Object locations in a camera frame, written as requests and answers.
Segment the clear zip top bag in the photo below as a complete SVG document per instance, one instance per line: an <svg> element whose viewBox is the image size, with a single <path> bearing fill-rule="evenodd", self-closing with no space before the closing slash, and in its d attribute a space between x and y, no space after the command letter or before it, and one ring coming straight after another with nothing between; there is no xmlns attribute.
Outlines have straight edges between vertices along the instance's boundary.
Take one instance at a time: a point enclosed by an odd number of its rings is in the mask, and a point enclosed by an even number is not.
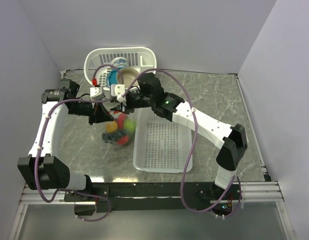
<svg viewBox="0 0 309 240"><path fill-rule="evenodd" d="M113 121L106 123L102 140L106 144L126 145L136 131L136 120L119 111L111 111L110 115Z"/></svg>

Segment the yellow fake lemon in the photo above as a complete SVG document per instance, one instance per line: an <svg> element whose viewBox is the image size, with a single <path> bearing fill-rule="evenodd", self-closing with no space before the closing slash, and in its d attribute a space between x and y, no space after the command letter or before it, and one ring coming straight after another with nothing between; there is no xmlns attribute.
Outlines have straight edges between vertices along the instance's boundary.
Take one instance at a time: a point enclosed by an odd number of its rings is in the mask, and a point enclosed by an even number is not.
<svg viewBox="0 0 309 240"><path fill-rule="evenodd" d="M105 130L107 133L113 133L118 130L118 124L116 122L110 122L106 125Z"/></svg>

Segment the green fake lime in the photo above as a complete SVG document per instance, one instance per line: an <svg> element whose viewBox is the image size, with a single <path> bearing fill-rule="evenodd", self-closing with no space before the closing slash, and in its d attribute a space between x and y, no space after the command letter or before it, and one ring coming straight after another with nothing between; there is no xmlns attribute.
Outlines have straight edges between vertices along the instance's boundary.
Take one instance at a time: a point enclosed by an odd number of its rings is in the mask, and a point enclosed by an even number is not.
<svg viewBox="0 0 309 240"><path fill-rule="evenodd" d="M123 129L129 133L133 133L136 130L136 122L130 118L125 119Z"/></svg>

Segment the dark fake grapes bunch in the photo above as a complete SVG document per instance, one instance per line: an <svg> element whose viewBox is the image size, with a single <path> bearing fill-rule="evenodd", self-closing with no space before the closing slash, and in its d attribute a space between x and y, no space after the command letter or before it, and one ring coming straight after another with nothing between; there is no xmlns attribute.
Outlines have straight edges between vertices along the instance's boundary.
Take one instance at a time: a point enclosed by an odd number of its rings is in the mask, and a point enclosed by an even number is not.
<svg viewBox="0 0 309 240"><path fill-rule="evenodd" d="M123 136L128 136L127 132L123 129L118 129L115 132L107 133L104 132L102 133L102 140L105 143L111 143L111 144L117 144L116 141L123 137Z"/></svg>

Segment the red fake apple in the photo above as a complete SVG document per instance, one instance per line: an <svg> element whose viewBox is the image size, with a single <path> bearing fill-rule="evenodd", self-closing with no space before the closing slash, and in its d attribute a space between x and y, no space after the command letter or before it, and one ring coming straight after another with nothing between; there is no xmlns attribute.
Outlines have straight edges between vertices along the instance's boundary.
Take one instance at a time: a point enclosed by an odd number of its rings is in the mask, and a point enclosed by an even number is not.
<svg viewBox="0 0 309 240"><path fill-rule="evenodd" d="M120 137L117 141L116 141L116 143L118 144L118 145L120 145L120 146L122 146L122 145L125 145L128 141L129 141L129 136L128 135L125 135L125 136L122 136L122 137Z"/></svg>

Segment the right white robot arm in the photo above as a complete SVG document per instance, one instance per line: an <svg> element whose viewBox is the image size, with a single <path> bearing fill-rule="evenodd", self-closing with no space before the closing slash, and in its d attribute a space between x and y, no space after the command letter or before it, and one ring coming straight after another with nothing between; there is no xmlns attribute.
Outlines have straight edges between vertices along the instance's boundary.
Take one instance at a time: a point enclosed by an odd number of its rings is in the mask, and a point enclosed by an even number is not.
<svg viewBox="0 0 309 240"><path fill-rule="evenodd" d="M189 98L165 91L152 72L141 73L135 81L136 92L123 84L111 85L110 95L120 103L117 110L130 113L151 108L158 117L185 126L213 143L219 149L213 193L218 199L225 199L231 193L237 166L248 148L245 128L239 123L230 125L216 120L194 108Z"/></svg>

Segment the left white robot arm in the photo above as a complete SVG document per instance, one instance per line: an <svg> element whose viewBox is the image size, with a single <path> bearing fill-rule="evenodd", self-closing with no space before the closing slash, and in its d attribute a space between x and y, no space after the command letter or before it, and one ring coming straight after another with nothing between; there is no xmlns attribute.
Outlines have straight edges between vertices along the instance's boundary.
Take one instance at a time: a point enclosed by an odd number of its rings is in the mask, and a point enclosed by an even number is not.
<svg viewBox="0 0 309 240"><path fill-rule="evenodd" d="M90 88L90 100L77 97L80 85L71 79L60 81L56 89L41 95L42 114L38 132L26 157L18 160L17 168L31 190L71 190L82 201L94 195L91 178L71 171L60 160L61 133L67 115L85 116L90 125L110 122L114 118L103 105L105 95L100 86Z"/></svg>

